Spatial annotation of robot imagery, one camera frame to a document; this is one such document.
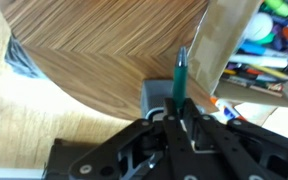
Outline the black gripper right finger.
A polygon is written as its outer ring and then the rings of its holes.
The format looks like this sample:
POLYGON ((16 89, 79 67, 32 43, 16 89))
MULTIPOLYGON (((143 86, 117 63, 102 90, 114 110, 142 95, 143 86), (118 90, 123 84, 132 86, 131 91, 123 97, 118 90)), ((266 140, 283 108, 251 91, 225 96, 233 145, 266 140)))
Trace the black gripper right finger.
POLYGON ((192 100, 164 101, 174 177, 181 180, 288 180, 288 138, 234 119, 222 124, 192 100))

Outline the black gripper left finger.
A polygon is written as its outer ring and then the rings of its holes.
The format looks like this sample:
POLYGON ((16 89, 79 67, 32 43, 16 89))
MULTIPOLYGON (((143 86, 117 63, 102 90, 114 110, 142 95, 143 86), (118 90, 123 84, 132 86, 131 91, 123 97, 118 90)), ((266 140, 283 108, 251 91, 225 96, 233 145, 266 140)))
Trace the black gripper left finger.
POLYGON ((69 168, 70 180, 141 180, 163 157, 159 123, 138 119, 69 168))

